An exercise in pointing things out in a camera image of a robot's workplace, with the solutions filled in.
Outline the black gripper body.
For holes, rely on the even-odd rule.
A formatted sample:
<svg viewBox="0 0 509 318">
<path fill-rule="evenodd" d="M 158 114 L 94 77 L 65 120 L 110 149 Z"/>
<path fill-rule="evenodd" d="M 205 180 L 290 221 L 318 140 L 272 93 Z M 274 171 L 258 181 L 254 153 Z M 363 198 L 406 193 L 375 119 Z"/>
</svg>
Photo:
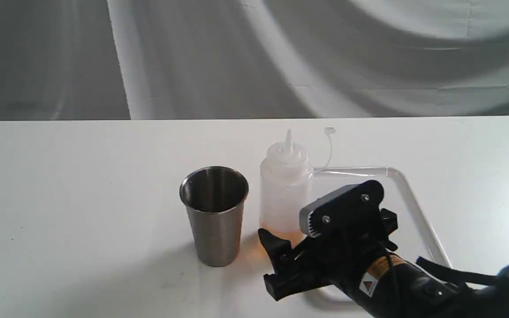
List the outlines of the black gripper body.
<svg viewBox="0 0 509 318">
<path fill-rule="evenodd" d="M 402 304 L 394 274 L 398 247 L 389 238 L 399 227 L 396 213 L 385 208 L 303 208 L 300 221 L 308 237 L 296 259 L 297 293 L 333 285 L 356 300 L 356 292 L 369 296 L 387 279 L 388 304 Z"/>
</svg>

